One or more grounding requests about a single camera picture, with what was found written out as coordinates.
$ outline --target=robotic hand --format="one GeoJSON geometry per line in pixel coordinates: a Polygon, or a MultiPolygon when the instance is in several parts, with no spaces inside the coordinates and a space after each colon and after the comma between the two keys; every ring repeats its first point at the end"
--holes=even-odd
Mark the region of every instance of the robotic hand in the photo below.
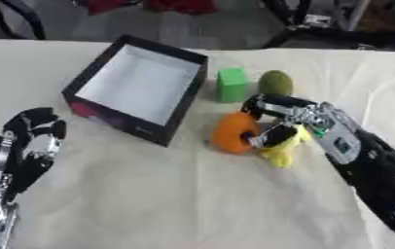
{"type": "Polygon", "coordinates": [[[0,134],[0,249],[8,248],[18,219],[17,194],[25,192],[54,164],[64,139],[66,123],[53,108],[36,108],[19,113],[0,134]],[[30,149],[31,141],[46,135],[46,149],[30,149]]]}
{"type": "Polygon", "coordinates": [[[277,140],[280,133],[277,131],[281,128],[304,125],[347,184],[395,231],[395,150],[386,142],[327,102],[317,104],[299,98],[259,94],[247,100],[241,111],[255,120],[263,114],[280,119],[277,127],[259,136],[242,137],[256,148],[277,140]]]}

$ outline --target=green ball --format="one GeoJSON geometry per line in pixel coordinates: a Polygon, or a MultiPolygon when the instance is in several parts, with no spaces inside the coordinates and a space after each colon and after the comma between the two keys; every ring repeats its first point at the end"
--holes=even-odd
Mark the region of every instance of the green ball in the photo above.
{"type": "Polygon", "coordinates": [[[293,80],[281,71],[269,71],[261,77],[259,82],[260,93],[291,96],[293,90],[293,80]]]}

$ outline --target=green block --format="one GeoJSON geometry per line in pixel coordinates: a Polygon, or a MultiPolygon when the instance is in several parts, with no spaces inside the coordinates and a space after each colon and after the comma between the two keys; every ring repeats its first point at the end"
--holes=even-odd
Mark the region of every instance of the green block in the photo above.
{"type": "Polygon", "coordinates": [[[246,97],[247,78],[243,69],[220,70],[217,77],[217,99],[220,102],[242,102],[246,97]]]}

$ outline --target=white tablecloth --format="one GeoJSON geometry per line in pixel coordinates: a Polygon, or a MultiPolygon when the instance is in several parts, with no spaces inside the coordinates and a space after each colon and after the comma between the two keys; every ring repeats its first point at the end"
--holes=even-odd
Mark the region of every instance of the white tablecloth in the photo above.
{"type": "Polygon", "coordinates": [[[395,53],[199,51],[209,80],[166,149],[66,106],[60,91],[107,46],[0,41],[0,127],[39,106],[69,124],[55,166],[18,199],[15,248],[395,249],[314,143],[295,150],[291,169],[208,145],[217,119],[239,107],[214,101],[215,74],[239,66],[252,82],[287,72],[297,96],[331,101],[395,147],[395,53]]]}

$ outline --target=open box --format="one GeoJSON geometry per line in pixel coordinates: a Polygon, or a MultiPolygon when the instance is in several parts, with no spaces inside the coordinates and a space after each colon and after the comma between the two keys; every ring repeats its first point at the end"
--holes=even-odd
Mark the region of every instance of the open box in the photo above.
{"type": "Polygon", "coordinates": [[[126,35],[62,93],[77,115],[168,146],[206,71],[204,55],[126,35]]]}

